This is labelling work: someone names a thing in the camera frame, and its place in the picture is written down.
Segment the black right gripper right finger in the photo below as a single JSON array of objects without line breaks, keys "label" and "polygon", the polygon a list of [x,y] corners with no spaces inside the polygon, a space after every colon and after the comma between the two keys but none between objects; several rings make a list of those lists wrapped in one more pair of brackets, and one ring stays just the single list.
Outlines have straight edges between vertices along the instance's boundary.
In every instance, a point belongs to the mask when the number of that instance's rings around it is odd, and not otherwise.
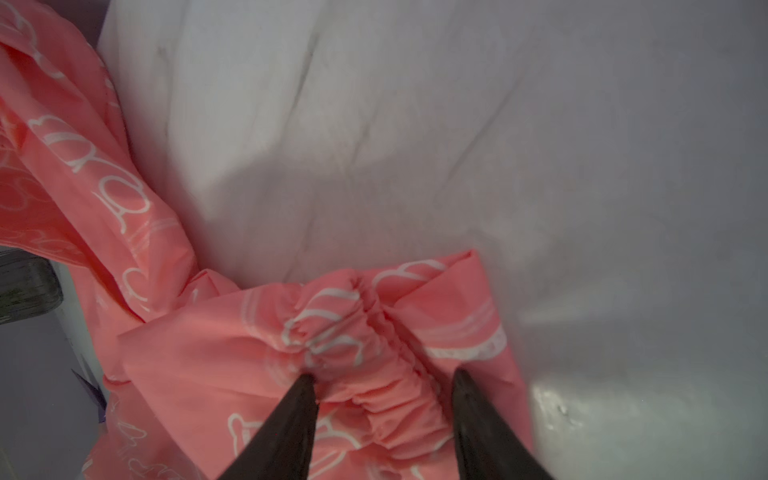
[{"label": "black right gripper right finger", "polygon": [[454,372],[451,401],[461,480],[553,480],[463,368]]}]

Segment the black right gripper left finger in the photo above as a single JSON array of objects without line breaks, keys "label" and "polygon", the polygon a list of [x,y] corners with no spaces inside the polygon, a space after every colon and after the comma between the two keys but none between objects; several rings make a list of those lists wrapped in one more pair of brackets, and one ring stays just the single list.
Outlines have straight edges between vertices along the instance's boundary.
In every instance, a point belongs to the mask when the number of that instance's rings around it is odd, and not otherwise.
[{"label": "black right gripper left finger", "polygon": [[220,480],[307,480],[319,405],[315,379],[301,375]]}]

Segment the pink bear print jacket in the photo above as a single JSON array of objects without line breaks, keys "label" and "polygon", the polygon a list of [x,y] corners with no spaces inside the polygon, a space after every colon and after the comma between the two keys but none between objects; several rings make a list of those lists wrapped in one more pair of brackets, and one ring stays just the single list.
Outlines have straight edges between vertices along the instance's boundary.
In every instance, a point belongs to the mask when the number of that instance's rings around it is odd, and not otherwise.
[{"label": "pink bear print jacket", "polygon": [[460,479],[460,368],[530,452],[474,251],[250,289],[199,268],[134,166],[99,55],[36,1],[1,5],[1,242],[71,269],[110,394],[87,479],[219,479],[303,374],[308,479]]}]

